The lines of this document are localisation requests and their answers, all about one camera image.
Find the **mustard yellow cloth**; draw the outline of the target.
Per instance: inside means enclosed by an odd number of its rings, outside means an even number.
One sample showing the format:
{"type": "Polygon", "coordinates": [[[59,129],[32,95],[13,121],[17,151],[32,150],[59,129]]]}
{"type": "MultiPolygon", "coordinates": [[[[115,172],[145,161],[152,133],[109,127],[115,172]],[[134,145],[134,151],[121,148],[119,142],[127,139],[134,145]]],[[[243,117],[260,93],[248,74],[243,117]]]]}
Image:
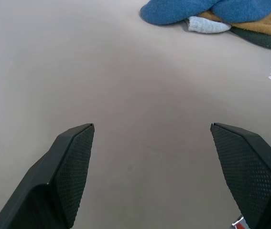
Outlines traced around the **mustard yellow cloth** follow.
{"type": "Polygon", "coordinates": [[[218,16],[214,15],[210,10],[202,12],[198,14],[197,16],[208,19],[208,20],[212,20],[212,21],[230,24],[232,27],[236,27],[239,29],[271,35],[271,13],[261,20],[254,21],[254,22],[242,22],[242,23],[225,22],[224,20],[220,19],[218,16]]]}

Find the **light blue cloth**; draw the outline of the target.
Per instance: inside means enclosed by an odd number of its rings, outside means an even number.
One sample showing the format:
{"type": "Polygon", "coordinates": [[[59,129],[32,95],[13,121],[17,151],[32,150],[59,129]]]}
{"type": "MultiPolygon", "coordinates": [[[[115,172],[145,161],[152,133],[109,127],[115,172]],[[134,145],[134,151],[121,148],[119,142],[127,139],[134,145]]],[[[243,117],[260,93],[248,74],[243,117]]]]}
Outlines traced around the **light blue cloth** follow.
{"type": "Polygon", "coordinates": [[[185,20],[188,30],[191,32],[214,34],[229,31],[231,25],[212,21],[202,17],[192,16],[185,20]]]}

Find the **dark green cloth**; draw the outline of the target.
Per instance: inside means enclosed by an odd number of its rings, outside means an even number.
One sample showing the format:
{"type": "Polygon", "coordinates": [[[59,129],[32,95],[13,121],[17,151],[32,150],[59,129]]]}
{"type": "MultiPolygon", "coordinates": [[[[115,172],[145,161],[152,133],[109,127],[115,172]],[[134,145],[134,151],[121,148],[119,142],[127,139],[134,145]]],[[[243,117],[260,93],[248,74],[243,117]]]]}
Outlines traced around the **dark green cloth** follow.
{"type": "Polygon", "coordinates": [[[246,41],[271,50],[271,35],[255,31],[248,31],[236,27],[232,27],[230,31],[246,41]]]}

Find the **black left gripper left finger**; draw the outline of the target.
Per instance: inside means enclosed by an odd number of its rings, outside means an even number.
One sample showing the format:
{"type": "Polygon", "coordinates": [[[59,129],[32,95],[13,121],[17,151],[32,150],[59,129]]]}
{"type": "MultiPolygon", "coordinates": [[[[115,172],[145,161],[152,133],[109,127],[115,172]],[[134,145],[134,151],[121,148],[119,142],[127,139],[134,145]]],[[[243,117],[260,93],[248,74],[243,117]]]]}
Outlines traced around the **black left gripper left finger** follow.
{"type": "Polygon", "coordinates": [[[71,229],[86,186],[95,128],[57,136],[0,211],[0,229],[71,229]]]}

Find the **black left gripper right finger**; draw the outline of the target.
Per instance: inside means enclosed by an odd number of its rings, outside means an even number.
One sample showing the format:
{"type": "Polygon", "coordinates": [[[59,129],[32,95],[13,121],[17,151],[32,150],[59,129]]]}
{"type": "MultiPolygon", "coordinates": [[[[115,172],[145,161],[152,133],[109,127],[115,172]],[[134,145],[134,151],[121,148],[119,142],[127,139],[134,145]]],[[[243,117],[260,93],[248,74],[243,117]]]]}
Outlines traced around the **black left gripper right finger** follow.
{"type": "Polygon", "coordinates": [[[226,184],[249,229],[271,229],[271,147],[258,134],[210,127],[226,184]]]}

